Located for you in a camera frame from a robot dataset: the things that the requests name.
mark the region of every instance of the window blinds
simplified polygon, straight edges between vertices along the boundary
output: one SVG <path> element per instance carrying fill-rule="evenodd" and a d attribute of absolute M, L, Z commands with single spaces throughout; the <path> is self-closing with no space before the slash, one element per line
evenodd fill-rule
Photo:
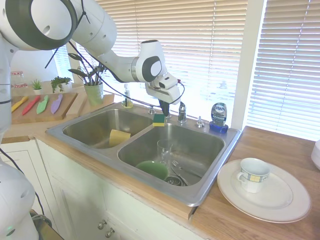
<path fill-rule="evenodd" d="M 137 56 L 142 41 L 159 40 L 168 71 L 185 85 L 187 114 L 210 120 L 222 101 L 231 120 L 248 0 L 96 1 L 116 23 L 117 55 Z"/>
<path fill-rule="evenodd" d="M 70 78 L 72 82 L 74 81 L 72 73 L 68 71 L 70 69 L 70 62 L 68 57 L 67 46 L 59 47 L 58 51 L 54 55 L 54 62 L 56 66 L 56 70 L 58 72 L 58 76 L 60 78 Z"/>
<path fill-rule="evenodd" d="M 268 0 L 247 124 L 320 139 L 320 0 Z"/>

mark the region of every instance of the coffee mug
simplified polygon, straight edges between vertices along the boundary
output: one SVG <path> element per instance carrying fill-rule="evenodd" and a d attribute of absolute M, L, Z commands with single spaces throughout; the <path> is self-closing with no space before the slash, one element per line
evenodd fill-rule
<path fill-rule="evenodd" d="M 245 158 L 240 162 L 241 172 L 236 175 L 241 186 L 249 193 L 258 193 L 269 177 L 269 165 L 257 158 Z"/>

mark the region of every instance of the stacked plates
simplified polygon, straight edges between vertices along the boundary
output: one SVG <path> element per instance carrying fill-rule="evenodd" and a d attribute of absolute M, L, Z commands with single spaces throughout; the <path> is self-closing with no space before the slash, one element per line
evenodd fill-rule
<path fill-rule="evenodd" d="M 313 151 L 311 153 L 311 159 L 315 166 L 320 170 L 320 140 L 314 145 Z"/>
<path fill-rule="evenodd" d="M 270 175 L 258 193 L 241 187 L 237 174 L 241 160 L 225 164 L 217 177 L 223 196 L 237 209 L 271 223 L 293 223 L 305 218 L 311 209 L 311 199 L 305 187 L 290 173 L 269 164 Z"/>

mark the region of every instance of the sink basin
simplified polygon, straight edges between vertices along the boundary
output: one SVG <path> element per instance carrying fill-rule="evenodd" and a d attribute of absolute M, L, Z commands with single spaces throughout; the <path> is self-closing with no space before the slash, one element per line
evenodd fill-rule
<path fill-rule="evenodd" d="M 227 133 L 220 134 L 210 130 L 208 122 L 198 128 L 196 120 L 181 124 L 177 116 L 167 119 L 165 127 L 153 127 L 154 116 L 148 111 L 143 106 L 125 109 L 121 103 L 115 103 L 50 128 L 47 133 L 188 206 L 199 206 L 241 132 L 229 128 Z M 131 133 L 131 138 L 109 147 L 112 129 Z M 169 168 L 170 178 L 174 174 L 184 184 L 169 184 L 135 167 L 143 161 L 157 160 L 157 141 L 161 139 L 173 143 L 170 159 L 177 165 Z"/>
<path fill-rule="evenodd" d="M 63 134 L 92 148 L 108 149 L 112 129 L 136 135 L 152 125 L 152 120 L 120 109 L 100 112 L 63 129 Z"/>
<path fill-rule="evenodd" d="M 225 146 L 224 141 L 215 135 L 167 124 L 165 127 L 153 128 L 123 147 L 118 157 L 133 167 L 144 161 L 156 161 L 157 142 L 162 139 L 172 143 L 170 160 L 179 163 L 186 171 L 192 169 L 192 172 L 202 177 Z M 200 180 L 201 177 L 193 177 L 189 183 L 193 185 Z"/>

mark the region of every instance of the white cabinet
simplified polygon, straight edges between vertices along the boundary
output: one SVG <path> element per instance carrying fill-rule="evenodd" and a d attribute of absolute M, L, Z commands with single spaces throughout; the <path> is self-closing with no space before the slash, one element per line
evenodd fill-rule
<path fill-rule="evenodd" d="M 0 147 L 16 162 L 26 178 L 31 182 L 40 198 L 46 217 L 52 221 L 53 228 L 58 232 L 55 219 L 49 207 L 50 203 L 55 202 L 55 198 L 36 141 L 8 143 L 2 144 Z M 14 164 L 2 153 L 0 153 L 0 157 L 5 163 L 15 168 Z M 34 200 L 32 209 L 38 214 L 42 214 L 37 198 Z"/>
<path fill-rule="evenodd" d="M 106 219 L 103 180 L 68 157 L 37 141 L 56 197 L 66 240 L 106 240 L 98 224 Z M 109 238 L 118 240 L 116 234 Z"/>
<path fill-rule="evenodd" d="M 65 231 L 65 240 L 203 240 L 104 177 L 37 140 Z M 107 226 L 97 228 L 105 219 Z"/>

